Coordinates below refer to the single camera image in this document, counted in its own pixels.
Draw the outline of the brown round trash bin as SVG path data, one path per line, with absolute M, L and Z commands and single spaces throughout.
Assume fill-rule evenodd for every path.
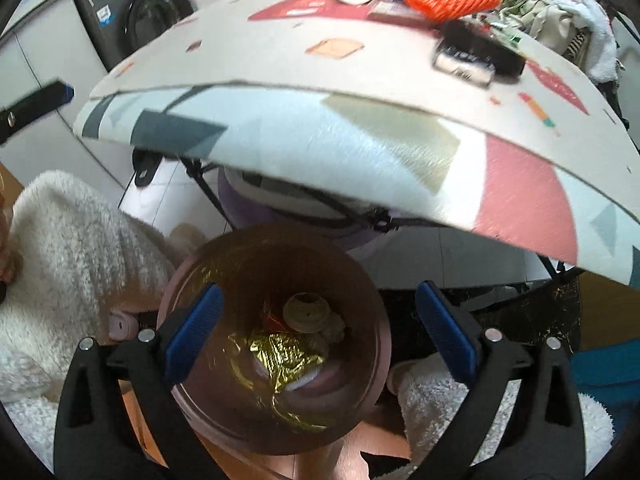
M 390 368 L 390 322 L 369 275 L 341 248 L 281 223 L 221 235 L 180 264 L 160 318 L 211 284 L 221 316 L 172 390 L 203 438 L 293 455 L 340 440 L 372 410 Z

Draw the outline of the gold foil wrapper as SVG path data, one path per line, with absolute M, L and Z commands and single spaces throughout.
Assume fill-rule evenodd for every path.
M 242 402 L 242 416 L 320 432 L 341 418 L 340 263 L 296 247 L 209 256 L 198 281 L 224 293 L 200 359 L 205 393 Z

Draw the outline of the white fleece robe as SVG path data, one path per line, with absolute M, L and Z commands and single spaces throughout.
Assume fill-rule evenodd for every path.
M 171 275 L 206 241 L 164 235 L 72 174 L 47 171 L 1 208 L 1 403 L 53 467 L 58 402 L 78 342 L 110 342 L 111 315 L 155 310 Z

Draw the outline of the pile of clothes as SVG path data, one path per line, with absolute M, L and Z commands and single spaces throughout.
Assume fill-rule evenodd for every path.
M 594 84 L 618 79 L 614 32 L 597 0 L 502 0 L 489 15 L 564 56 Z

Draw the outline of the black slipper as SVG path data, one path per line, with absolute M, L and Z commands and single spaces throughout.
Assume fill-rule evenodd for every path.
M 146 188 L 150 185 L 162 160 L 162 154 L 135 148 L 132 152 L 134 185 L 137 188 Z

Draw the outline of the patterned table mat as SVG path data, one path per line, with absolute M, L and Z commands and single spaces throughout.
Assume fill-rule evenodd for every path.
M 639 284 L 639 155 L 586 75 L 522 34 L 523 73 L 436 70 L 433 29 L 335 0 L 219 0 L 91 91 L 82 138 L 375 204 Z

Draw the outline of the black metal table frame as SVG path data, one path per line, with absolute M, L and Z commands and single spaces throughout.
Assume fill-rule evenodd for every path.
M 228 226 L 230 226 L 232 230 L 236 230 L 238 226 L 228 216 L 218 195 L 213 191 L 204 178 L 204 174 L 217 169 L 218 165 L 214 162 L 203 164 L 198 159 L 187 158 L 184 156 L 178 156 L 177 159 L 182 163 L 182 166 L 186 170 L 186 174 L 196 183 L 209 200 L 209 203 L 215 207 L 216 211 L 222 215 L 222 218 L 224 218 L 224 221 L 228 223 Z M 315 190 L 314 188 L 306 188 L 306 186 L 297 184 L 294 185 L 294 188 L 297 188 L 299 192 L 302 192 L 304 195 L 322 203 L 324 206 L 331 208 L 350 223 L 358 224 L 358 226 L 364 230 L 386 234 L 390 231 L 399 230 L 400 228 L 408 228 L 409 226 L 415 226 L 416 228 L 439 227 L 439 223 L 421 218 L 393 217 L 390 211 L 384 207 L 373 207 L 364 214 L 360 214 L 360 212 L 349 208 L 349 206 L 344 202 L 341 202 L 328 193 Z M 585 270 L 578 268 L 578 266 L 573 266 L 571 269 L 567 269 L 563 261 L 561 261 L 559 266 L 555 268 L 551 263 L 551 259 L 541 254 L 537 254 L 537 258 L 548 272 L 550 280 L 555 283 L 564 283 L 576 280 L 578 276 L 585 273 Z

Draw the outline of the black round lid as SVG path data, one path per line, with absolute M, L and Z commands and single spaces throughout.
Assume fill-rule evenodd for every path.
M 440 38 L 444 52 L 457 60 L 491 66 L 496 75 L 506 78 L 516 78 L 524 72 L 524 56 L 486 27 L 449 21 L 440 26 Z

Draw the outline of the purple grey basin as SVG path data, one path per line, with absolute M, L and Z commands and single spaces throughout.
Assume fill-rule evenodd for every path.
M 239 229 L 284 222 L 327 237 L 352 254 L 375 252 L 396 236 L 394 231 L 381 233 L 362 226 L 297 185 L 248 171 L 220 168 L 217 196 L 224 213 Z

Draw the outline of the black snack packet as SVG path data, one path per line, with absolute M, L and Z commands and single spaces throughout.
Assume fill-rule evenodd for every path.
M 436 47 L 432 67 L 480 88 L 489 87 L 495 78 L 495 67 L 492 64 L 443 42 Z

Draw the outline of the black washing machine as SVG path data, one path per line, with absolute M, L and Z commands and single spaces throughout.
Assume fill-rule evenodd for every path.
M 107 70 L 194 12 L 190 0 L 75 0 Z

